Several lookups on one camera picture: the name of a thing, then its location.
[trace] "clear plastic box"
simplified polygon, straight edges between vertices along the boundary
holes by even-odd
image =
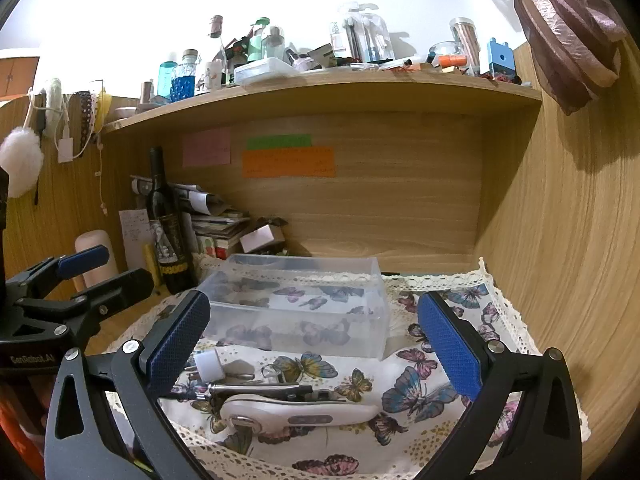
[[[375,258],[233,254],[198,286],[204,335],[264,350],[382,359],[389,325]]]

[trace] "orange sticky note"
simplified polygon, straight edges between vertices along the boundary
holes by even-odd
[[[242,152],[242,176],[335,176],[334,149],[331,146],[275,148]]]

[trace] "blue bottle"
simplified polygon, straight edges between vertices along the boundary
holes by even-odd
[[[167,99],[171,93],[171,74],[174,68],[178,66],[175,58],[175,52],[170,52],[169,56],[167,56],[167,61],[160,65],[160,70],[158,71],[158,88],[156,93]]]
[[[188,48],[182,53],[182,63],[171,74],[169,101],[175,103],[193,97],[196,88],[196,60],[198,51]]]

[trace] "white handle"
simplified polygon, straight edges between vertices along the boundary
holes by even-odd
[[[227,424],[242,417],[252,420],[259,433],[273,433],[286,426],[343,426],[360,424],[374,418],[380,409],[356,402],[287,402],[242,394],[229,397],[220,409]]]

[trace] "blue gripper pad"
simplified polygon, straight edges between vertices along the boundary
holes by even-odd
[[[166,394],[174,387],[193,347],[209,323],[210,314],[207,297],[192,290],[166,319],[156,321],[143,339],[140,368],[146,374],[146,389],[152,397]]]
[[[488,368],[484,341],[478,332],[467,321],[458,319],[437,292],[423,294],[417,312],[418,323],[451,385],[459,394],[476,400]]]

